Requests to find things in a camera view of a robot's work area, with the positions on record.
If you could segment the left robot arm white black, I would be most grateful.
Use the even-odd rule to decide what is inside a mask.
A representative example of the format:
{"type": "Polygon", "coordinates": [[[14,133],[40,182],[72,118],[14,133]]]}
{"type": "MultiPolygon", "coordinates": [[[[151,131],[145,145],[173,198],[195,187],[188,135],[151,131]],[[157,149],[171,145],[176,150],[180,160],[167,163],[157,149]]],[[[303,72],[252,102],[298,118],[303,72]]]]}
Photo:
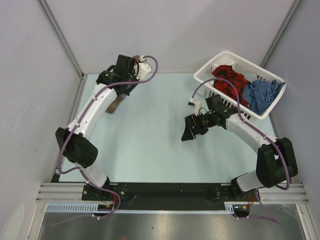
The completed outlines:
{"type": "Polygon", "coordinates": [[[57,168],[60,174],[78,170],[94,186],[93,194],[100,200],[110,196],[109,178],[97,162],[98,149],[91,143],[98,121],[119,97],[129,95],[142,80],[144,58],[119,55],[116,64],[102,71],[89,100],[66,128],[59,127],[55,137],[59,146],[57,168]]]}

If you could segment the brown red plaid shirt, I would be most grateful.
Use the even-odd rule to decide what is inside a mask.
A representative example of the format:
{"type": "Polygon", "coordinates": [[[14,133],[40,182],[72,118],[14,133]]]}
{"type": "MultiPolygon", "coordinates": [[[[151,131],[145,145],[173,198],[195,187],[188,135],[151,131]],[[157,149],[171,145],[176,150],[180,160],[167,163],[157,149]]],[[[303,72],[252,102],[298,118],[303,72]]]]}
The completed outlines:
{"type": "Polygon", "coordinates": [[[118,95],[116,99],[108,106],[105,112],[107,114],[114,114],[118,106],[123,102],[125,98],[126,98],[125,94],[118,95]]]}

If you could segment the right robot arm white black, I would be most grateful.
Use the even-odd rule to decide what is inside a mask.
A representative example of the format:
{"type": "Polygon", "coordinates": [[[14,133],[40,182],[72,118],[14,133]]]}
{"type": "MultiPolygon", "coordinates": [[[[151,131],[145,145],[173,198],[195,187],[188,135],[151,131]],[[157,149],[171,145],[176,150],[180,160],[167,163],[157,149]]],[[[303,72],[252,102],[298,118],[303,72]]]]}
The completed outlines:
{"type": "Polygon", "coordinates": [[[263,132],[246,120],[237,107],[226,107],[218,94],[205,101],[208,107],[206,113],[201,112],[199,101],[194,98],[188,101],[194,113],[184,118],[185,128],[181,141],[194,140],[212,127],[222,127],[237,135],[257,155],[255,170],[231,181],[231,196],[242,201],[249,191],[279,187],[282,182],[286,182],[283,190],[287,190],[290,180],[299,172],[292,142],[287,137],[277,138],[263,132]]]}

